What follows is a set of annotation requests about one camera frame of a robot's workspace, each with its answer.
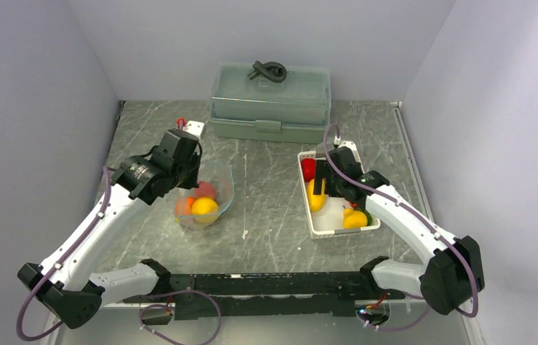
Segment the small yellow fruit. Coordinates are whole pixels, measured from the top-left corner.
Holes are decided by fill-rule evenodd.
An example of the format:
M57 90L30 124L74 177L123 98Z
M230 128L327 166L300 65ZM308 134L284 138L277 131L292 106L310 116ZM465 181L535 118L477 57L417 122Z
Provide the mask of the small yellow fruit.
M319 187L319 193L315 194L315 188ZM326 203L327 194L325 192L325 181L320 180L319 183L315 179L311 179L306 186L306 196L311 212L320 211Z

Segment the white perforated plastic basket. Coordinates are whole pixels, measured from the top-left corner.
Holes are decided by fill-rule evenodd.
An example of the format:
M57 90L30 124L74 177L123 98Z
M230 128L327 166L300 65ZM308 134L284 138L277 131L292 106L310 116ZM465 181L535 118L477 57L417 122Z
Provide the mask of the white perforated plastic basket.
M374 215L363 211L368 217L368 226L357 229L344 229L342 227L343 210L346 208L362 211L354 203L349 203L344 198L335 198L327 195L326 203L318 212L311 212L306 196L307 183L304 182L301 173L300 161L303 158L313 158L315 160L325 160L324 149L321 144L314 147L312 150L301 151L297 154L297 162L299 168L299 180L302 189L302 199L305 208L305 214L310 229L310 237L312 239L327 239L336 236L348 236L352 234L362 234L374 231L380 228L381 220Z

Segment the pink peach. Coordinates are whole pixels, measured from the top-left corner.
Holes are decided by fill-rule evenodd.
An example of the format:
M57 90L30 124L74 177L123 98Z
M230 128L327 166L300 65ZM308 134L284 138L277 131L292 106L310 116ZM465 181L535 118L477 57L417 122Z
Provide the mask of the pink peach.
M193 189L193 197L195 199L199 198L211 198L215 200L217 198L218 192L215 186L212 183L207 181L199 181L198 187Z

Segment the orange tangerine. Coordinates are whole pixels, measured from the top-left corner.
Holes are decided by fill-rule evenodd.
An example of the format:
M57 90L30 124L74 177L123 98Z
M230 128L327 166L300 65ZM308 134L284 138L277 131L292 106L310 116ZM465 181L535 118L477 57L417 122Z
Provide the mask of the orange tangerine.
M192 215L192 205L195 199L193 197L181 197L177 200L174 208L174 215L177 219Z

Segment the clear zip top bag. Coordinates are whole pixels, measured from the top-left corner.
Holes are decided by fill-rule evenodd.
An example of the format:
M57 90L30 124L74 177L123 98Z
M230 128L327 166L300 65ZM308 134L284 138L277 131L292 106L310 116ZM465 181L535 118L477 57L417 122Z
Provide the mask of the clear zip top bag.
M217 162L202 162L198 173L198 182L201 180L212 183L218 192L217 198L214 200L219 207L218 218L211 224L201 224L195 221L192 215L176 218L173 210L175 222L182 227L190 229L203 229L207 226L213 225L226 212L233 201L234 183L233 173L230 166ZM175 203L181 197L193 197L193 189L194 188L189 190L179 189L179 195Z

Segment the yellow apple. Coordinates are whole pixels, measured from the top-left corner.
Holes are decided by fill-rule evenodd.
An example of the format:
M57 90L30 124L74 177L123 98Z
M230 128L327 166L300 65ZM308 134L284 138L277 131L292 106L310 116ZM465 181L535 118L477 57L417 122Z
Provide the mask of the yellow apple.
M201 224L211 224L218 218L218 204L209 197L196 199L190 207L193 219Z

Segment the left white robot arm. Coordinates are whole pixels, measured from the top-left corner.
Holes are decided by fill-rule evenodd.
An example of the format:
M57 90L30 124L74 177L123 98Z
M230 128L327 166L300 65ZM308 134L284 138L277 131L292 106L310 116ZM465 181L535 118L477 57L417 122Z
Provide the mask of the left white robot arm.
M100 307L136 295L164 300L170 272L153 259L113 272L93 269L126 222L175 188L198 186L204 125L190 121L169 129L161 142L142 155L123 160L114 172L104 170L106 189L78 228L39 264L26 263L17 277L29 289L29 303L38 300L70 329L87 323Z

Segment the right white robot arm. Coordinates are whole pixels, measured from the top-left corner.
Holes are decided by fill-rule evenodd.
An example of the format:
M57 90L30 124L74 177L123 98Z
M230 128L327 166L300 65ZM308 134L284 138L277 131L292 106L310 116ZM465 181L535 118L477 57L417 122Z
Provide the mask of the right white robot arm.
M433 223L375 170L364 172L351 147L340 146L316 159L317 191L354 204L385 223L421 259L421 264L377 257L360 269L361 292L377 298L398 290L422 298L433 311L447 315L471 301L478 312L478 294L485 287L481 251L471 236L456 236Z

